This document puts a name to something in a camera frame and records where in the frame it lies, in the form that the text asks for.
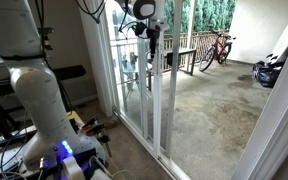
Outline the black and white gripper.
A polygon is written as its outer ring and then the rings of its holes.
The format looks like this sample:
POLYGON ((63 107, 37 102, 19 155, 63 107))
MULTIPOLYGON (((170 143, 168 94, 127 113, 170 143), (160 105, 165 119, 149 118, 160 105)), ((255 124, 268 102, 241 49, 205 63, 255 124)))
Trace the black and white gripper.
POLYGON ((147 20, 147 37, 150 39, 151 57, 156 54, 157 40, 160 33, 166 31, 169 25, 164 21, 165 0, 134 0, 133 15, 137 20, 147 20))

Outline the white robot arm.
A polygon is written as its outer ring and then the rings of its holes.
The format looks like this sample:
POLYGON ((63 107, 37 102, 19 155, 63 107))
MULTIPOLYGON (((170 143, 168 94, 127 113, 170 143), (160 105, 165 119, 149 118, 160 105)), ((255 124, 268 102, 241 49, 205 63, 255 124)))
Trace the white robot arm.
POLYGON ((46 157, 57 159, 91 150, 104 161, 106 153, 94 137, 74 131, 62 101, 55 74, 47 67, 41 38, 27 0, 0 0, 0 58, 10 84, 31 117, 36 134, 24 145, 23 164, 30 171, 46 157))

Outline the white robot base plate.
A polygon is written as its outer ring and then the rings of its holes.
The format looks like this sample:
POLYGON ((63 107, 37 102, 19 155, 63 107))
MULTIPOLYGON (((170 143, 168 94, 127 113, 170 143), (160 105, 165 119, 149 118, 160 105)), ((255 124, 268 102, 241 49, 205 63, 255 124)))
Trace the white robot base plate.
POLYGON ((75 111, 69 113, 68 119, 75 134, 81 140, 77 148, 73 148, 67 140, 61 140, 48 154, 40 155, 37 160, 28 165, 24 164, 24 145, 32 140, 37 133, 34 125, 16 131, 14 138, 9 141, 0 139, 0 178, 36 178, 42 157, 46 158, 44 173, 50 174, 63 167, 63 160, 73 156, 77 164, 85 172, 90 167, 89 160, 94 156, 102 165, 106 165, 106 152, 98 141, 97 136, 88 133, 88 127, 98 127, 97 118, 90 125, 85 125, 75 111))

